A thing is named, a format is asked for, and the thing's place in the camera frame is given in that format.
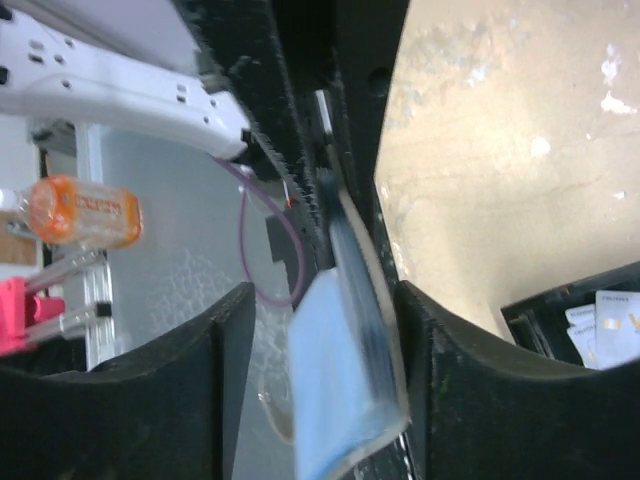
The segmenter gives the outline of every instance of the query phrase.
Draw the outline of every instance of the wire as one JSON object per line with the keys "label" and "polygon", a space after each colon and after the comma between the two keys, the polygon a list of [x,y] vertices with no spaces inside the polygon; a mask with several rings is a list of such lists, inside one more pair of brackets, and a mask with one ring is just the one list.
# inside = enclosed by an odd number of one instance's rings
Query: wire
{"label": "wire", "polygon": [[[238,218],[238,248],[240,250],[240,262],[242,263],[242,270],[244,271],[244,275],[247,278],[247,281],[254,284],[256,289],[256,296],[262,300],[266,305],[270,305],[272,307],[288,307],[295,303],[300,296],[302,295],[302,289],[304,288],[304,278],[305,278],[305,258],[304,258],[304,250],[302,249],[302,242],[300,238],[296,234],[293,225],[289,219],[282,213],[278,205],[269,198],[268,195],[262,192],[258,187],[256,187],[251,180],[245,176],[243,173],[236,170],[229,162],[225,160],[220,160],[219,158],[215,158],[211,156],[214,162],[216,162],[220,167],[226,170],[230,175],[235,177],[240,181],[240,183],[245,187],[241,194],[240,200],[240,214]],[[298,278],[296,280],[296,285],[293,288],[293,293],[289,298],[281,299],[281,298],[273,298],[264,293],[258,286],[255,284],[256,282],[253,280],[253,276],[249,271],[249,264],[247,263],[247,255],[244,248],[244,228],[245,228],[245,217],[247,211],[247,195],[252,193],[256,197],[258,197],[262,203],[264,203],[269,210],[280,220],[282,226],[289,234],[291,241],[293,242],[293,247],[296,250],[296,257],[298,259]]]}

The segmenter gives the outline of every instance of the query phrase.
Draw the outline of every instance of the purple cable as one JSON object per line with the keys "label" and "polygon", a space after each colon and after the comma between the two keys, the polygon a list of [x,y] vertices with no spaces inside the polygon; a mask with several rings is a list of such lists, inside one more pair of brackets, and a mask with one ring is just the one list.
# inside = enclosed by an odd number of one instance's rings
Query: purple cable
{"label": "purple cable", "polygon": [[[244,271],[245,277],[249,282],[255,285],[256,295],[260,300],[262,300],[263,303],[271,305],[272,307],[288,307],[300,298],[300,296],[302,295],[302,288],[304,286],[305,263],[304,251],[302,250],[302,242],[300,242],[300,238],[296,234],[296,231],[293,228],[293,225],[291,225],[291,222],[287,219],[287,217],[285,217],[284,213],[280,211],[278,205],[276,205],[276,203],[271,200],[268,195],[266,195],[258,187],[253,185],[248,177],[244,176],[242,173],[236,170],[229,162],[220,160],[219,158],[215,158],[213,156],[211,158],[229,174],[237,178],[245,188],[245,190],[242,192],[242,199],[240,200],[240,215],[238,219],[238,244],[240,249],[240,261],[242,263],[242,270]],[[278,220],[280,220],[282,226],[289,234],[289,237],[293,242],[293,246],[296,249],[296,256],[298,257],[298,279],[296,281],[296,286],[293,289],[293,293],[289,298],[279,299],[269,297],[262,290],[260,290],[260,288],[258,288],[258,286],[255,284],[256,282],[251,276],[251,272],[249,271],[247,256],[244,250],[244,223],[247,211],[247,191],[251,192],[260,200],[262,200],[262,202],[269,208],[269,210],[271,210],[273,214],[278,217]]]}

